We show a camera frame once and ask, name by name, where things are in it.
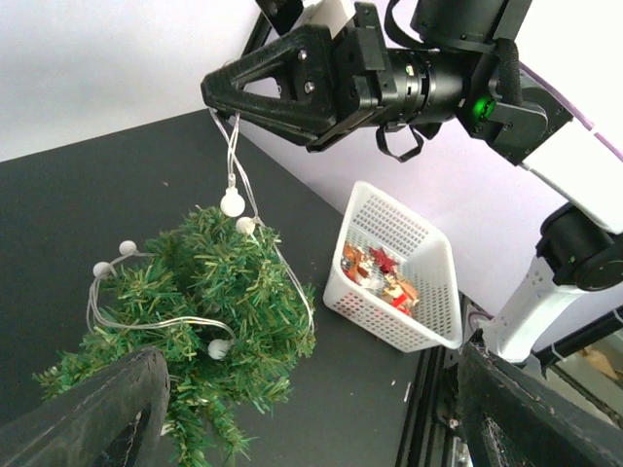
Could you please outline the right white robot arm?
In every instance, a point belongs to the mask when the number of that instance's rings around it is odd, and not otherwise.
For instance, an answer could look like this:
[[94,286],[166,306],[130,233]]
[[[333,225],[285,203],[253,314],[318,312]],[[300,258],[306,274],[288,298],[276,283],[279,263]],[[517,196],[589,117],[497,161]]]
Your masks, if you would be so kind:
[[408,129],[407,162],[441,125],[457,120],[506,161],[565,198],[542,224],[523,283],[482,337],[500,358],[520,363],[545,329],[579,296],[622,280],[622,155],[541,163],[536,150],[577,118],[571,104],[519,58],[516,38],[527,1],[420,1],[411,31],[392,10],[357,2],[345,20],[298,24],[297,1],[264,1],[242,57],[202,80],[204,104],[311,152],[362,127],[387,151],[389,133]]

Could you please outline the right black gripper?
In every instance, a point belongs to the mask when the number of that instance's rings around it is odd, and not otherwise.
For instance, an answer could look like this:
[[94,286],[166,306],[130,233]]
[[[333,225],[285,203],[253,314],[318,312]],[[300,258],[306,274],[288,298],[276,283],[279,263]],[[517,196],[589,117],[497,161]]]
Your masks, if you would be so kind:
[[[396,51],[385,45],[376,6],[356,2],[354,9],[333,46],[328,27],[305,24],[207,74],[201,83],[205,105],[311,152],[361,127],[397,126],[404,71]],[[275,80],[278,97],[245,89],[265,79]]]

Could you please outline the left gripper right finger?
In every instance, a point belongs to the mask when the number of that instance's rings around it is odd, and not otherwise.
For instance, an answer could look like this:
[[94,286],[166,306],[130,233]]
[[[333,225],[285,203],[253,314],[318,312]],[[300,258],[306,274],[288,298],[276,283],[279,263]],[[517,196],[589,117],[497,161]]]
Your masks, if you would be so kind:
[[465,344],[458,416],[475,466],[620,466],[622,430],[578,408],[520,368]]

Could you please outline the small green christmas tree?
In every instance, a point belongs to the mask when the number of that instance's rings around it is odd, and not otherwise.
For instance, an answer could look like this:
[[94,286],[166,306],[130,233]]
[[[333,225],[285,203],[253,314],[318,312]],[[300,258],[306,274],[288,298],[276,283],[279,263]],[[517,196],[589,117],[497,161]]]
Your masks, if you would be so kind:
[[313,294],[283,262],[278,233],[241,233],[216,207],[192,210],[93,281],[80,347],[37,376],[60,395],[131,352],[157,348],[170,378],[165,431],[182,466],[206,464],[217,440],[246,454],[235,408],[269,412],[315,346]]

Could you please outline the white bulb string lights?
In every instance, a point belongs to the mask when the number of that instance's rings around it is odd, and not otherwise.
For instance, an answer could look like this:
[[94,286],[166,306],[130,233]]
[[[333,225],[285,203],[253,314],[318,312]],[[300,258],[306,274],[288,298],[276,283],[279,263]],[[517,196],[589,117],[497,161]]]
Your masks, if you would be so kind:
[[[239,233],[254,237],[256,231],[263,230],[266,225],[259,216],[259,208],[254,196],[248,175],[242,164],[239,162],[236,150],[239,136],[240,116],[235,116],[233,129],[227,131],[224,125],[216,117],[216,111],[209,111],[212,120],[221,131],[227,144],[227,188],[220,200],[221,212],[236,221],[236,229]],[[102,315],[98,306],[99,288],[102,280],[109,275],[115,276],[117,271],[115,266],[128,258],[146,258],[148,255],[138,250],[136,243],[132,240],[124,240],[118,247],[119,256],[110,262],[98,262],[92,268],[93,281],[89,288],[88,302],[86,308],[86,322],[90,332],[95,330],[96,325],[103,327],[122,329],[122,330],[157,330],[165,329],[175,325],[188,324],[216,327],[226,331],[234,339],[234,331],[225,323],[209,318],[198,316],[183,315],[181,317],[156,322],[153,324],[121,324],[114,322]]]

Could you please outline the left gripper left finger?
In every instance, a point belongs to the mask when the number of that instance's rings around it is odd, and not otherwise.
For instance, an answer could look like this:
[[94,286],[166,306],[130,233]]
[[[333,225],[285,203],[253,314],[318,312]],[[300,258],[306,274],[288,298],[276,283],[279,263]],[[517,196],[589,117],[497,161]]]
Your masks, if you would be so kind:
[[166,361],[140,348],[1,427],[3,466],[152,466],[169,400]]

